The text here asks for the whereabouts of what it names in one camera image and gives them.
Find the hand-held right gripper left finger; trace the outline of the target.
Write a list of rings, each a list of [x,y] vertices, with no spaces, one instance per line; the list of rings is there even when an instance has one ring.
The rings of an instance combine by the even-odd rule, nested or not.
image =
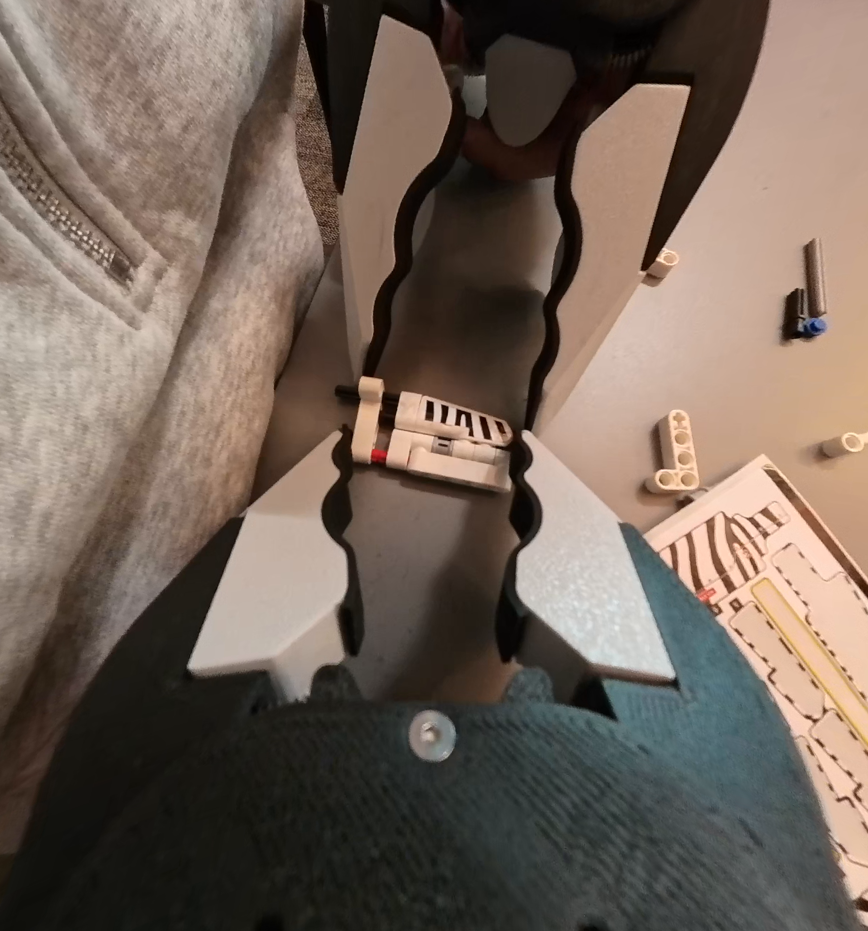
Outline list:
[[[280,697],[305,700],[319,669],[358,653],[351,441],[333,431],[244,513],[188,661],[195,677],[265,672]]]

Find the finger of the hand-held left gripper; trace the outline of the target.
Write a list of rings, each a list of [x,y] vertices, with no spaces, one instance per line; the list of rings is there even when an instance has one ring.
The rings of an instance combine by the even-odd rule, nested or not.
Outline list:
[[[562,251],[544,299],[544,342],[524,416],[537,436],[561,411],[644,276],[690,93],[684,85],[638,84],[564,149],[554,188]]]
[[[347,344],[355,375],[374,375],[408,277],[425,203],[459,154],[466,112],[431,37],[381,16],[338,198]]]

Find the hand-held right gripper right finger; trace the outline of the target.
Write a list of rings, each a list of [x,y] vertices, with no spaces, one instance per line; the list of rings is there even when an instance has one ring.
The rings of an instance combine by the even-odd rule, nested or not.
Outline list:
[[[544,673],[567,705],[592,681],[675,686],[614,511],[529,430],[512,445],[510,477],[518,541],[496,609],[500,658]]]

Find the striped white lego assembly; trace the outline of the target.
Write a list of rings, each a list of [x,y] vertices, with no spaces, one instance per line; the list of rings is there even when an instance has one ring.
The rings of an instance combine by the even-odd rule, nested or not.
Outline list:
[[[508,421],[427,394],[389,392],[363,376],[337,385],[335,396],[358,406],[352,430],[355,463],[482,491],[511,489]]]

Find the white angled lego beam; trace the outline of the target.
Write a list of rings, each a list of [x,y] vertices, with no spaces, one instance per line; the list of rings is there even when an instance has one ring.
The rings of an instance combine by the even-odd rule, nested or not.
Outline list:
[[[662,467],[645,483],[655,495],[686,494],[700,488],[700,476],[689,414],[674,409],[658,423]]]

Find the black lego piece blue pin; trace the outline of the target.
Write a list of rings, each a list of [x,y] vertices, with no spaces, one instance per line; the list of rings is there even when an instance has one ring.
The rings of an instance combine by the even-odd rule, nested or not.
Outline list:
[[[781,335],[786,342],[807,341],[823,336],[827,323],[823,317],[814,317],[810,310],[808,291],[793,289],[786,298]]]

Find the dark lego axle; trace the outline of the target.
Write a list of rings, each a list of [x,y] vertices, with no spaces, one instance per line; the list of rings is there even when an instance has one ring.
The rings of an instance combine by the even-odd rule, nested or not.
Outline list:
[[[805,244],[803,258],[810,316],[824,320],[827,315],[827,294],[822,240],[814,238]]]

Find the person's left hand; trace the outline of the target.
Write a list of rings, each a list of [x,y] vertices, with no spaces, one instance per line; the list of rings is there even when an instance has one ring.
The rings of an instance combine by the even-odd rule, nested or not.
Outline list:
[[[581,124],[582,117],[578,113],[559,114],[535,140],[511,146],[500,139],[485,118],[468,116],[461,154],[471,165],[499,181],[522,182],[552,177],[569,138]]]

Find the zebra striped sticker sheet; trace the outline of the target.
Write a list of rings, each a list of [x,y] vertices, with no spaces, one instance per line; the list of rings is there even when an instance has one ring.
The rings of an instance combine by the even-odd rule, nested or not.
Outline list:
[[[868,929],[868,578],[762,455],[647,534],[789,723]]]

